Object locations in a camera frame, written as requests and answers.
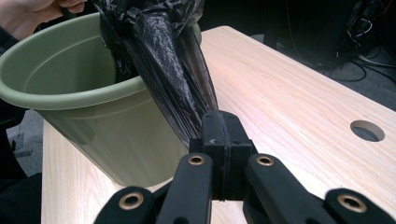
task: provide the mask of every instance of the floor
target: floor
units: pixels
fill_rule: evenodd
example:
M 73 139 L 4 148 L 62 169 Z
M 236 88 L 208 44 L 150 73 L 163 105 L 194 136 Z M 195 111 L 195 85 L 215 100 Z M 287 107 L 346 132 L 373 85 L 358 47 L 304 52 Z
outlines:
M 262 42 L 263 35 L 254 35 L 253 38 Z M 381 47 L 371 49 L 364 56 L 371 61 L 396 64 Z M 363 61 L 359 58 L 355 58 L 353 61 L 363 64 Z M 332 69 L 319 72 L 323 76 L 334 79 L 346 87 L 396 111 L 396 70 L 394 68 L 361 67 L 347 62 Z M 43 119 L 33 110 L 26 112 L 20 125 L 7 130 L 10 141 L 16 142 L 15 156 L 27 175 L 34 175 L 42 171 L 42 132 Z

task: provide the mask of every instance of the light wood tabletop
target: light wood tabletop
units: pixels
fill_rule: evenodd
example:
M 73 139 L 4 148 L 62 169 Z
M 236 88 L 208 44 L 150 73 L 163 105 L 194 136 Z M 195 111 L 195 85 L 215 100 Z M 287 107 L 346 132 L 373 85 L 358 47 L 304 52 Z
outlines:
M 240 118 L 262 153 L 282 160 L 311 193 L 362 193 L 396 217 L 396 113 L 229 27 L 203 32 L 219 109 Z M 359 138 L 351 126 L 382 139 Z M 47 122 L 43 223 L 93 223 L 122 187 Z M 241 203 L 213 203 L 212 223 L 244 223 Z

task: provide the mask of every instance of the black cable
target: black cable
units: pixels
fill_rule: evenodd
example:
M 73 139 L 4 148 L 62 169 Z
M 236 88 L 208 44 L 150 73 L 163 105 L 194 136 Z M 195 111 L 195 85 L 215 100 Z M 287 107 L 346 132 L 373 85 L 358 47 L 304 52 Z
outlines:
M 378 71 L 378 70 L 376 70 L 376 69 L 374 69 L 374 68 L 372 68 L 372 67 L 370 67 L 370 66 L 371 66 L 371 65 L 362 65 L 362 67 L 367 68 L 367 69 L 369 69 L 369 70 L 372 70 L 373 72 L 376 72 L 376 73 L 378 73 L 379 75 L 386 77 L 387 79 L 389 79 L 390 81 L 392 81 L 392 82 L 394 82 L 394 83 L 396 84 L 396 80 L 395 80 L 395 79 L 393 79 L 393 78 L 390 77 L 389 75 L 387 75 L 387 74 L 385 74 L 385 73 L 383 73 L 383 72 L 381 72 L 381 71 Z
M 300 59 L 300 62 L 302 62 L 302 61 L 303 61 L 303 58 L 301 57 L 300 52 L 297 50 L 297 46 L 296 46 L 296 44 L 295 44 L 295 42 L 294 42 L 294 37 L 293 37 L 292 30 L 291 30 L 291 23 L 290 23 L 290 16 L 289 16 L 289 5 L 288 5 L 288 0 L 285 0 L 285 3 L 286 3 L 286 15 L 288 16 L 288 23 L 289 23 L 289 32 L 290 32 L 291 44 L 294 46 L 294 50 L 296 51 L 297 56 L 298 56 L 299 59 Z
M 375 66 L 377 66 L 377 67 L 385 67 L 385 68 L 396 68 L 396 65 L 395 65 L 395 64 L 386 64 L 386 63 L 373 62 L 373 61 L 370 61 L 370 60 L 366 59 L 366 58 L 365 58 L 363 55 L 361 55 L 361 54 L 359 54 L 358 57 L 359 57 L 359 59 L 361 59 L 362 61 L 364 61 L 364 62 L 366 62 L 366 63 L 368 63 L 368 64 L 370 64 L 370 65 L 375 65 Z
M 358 82 L 358 81 L 364 80 L 364 79 L 367 77 L 367 71 L 366 71 L 366 69 L 364 69 L 363 66 L 361 66 L 360 64 L 358 64 L 358 63 L 356 63 L 356 62 L 354 62 L 354 61 L 349 61 L 349 62 L 355 64 L 356 66 L 358 66 L 358 67 L 361 69 L 361 71 L 363 71 L 363 76 L 362 76 L 362 77 L 360 77 L 360 78 L 358 78 L 358 79 L 341 79 L 341 78 L 334 78 L 334 77 L 331 77 L 331 76 L 332 76 L 332 72 L 334 71 L 334 70 L 332 70 L 332 71 L 330 72 L 330 74 L 329 74 L 329 78 L 331 78 L 331 79 L 334 80 L 334 81 L 343 81 L 343 82 Z
M 367 56 L 369 56 L 369 54 L 367 53 L 366 59 L 374 59 L 376 56 L 379 55 L 379 53 L 380 53 L 381 51 L 382 51 L 382 47 L 379 46 L 379 47 L 378 47 L 378 51 L 377 51 L 373 56 L 367 57 Z

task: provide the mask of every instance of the plastic bucket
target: plastic bucket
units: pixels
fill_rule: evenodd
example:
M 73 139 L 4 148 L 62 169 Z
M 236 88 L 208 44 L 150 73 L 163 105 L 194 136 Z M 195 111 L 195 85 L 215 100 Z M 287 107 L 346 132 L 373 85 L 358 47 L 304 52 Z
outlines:
M 187 153 L 140 77 L 114 84 L 99 15 L 26 38 L 0 57 L 0 96 L 36 110 L 123 186 L 170 178 Z

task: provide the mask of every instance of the black plastic bag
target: black plastic bag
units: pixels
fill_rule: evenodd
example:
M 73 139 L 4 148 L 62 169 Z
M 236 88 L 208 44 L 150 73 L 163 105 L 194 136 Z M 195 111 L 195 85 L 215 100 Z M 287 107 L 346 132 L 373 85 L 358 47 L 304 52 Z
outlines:
M 116 82 L 141 76 L 154 101 L 188 147 L 202 134 L 202 115 L 218 109 L 204 56 L 192 31 L 202 0 L 94 0 Z

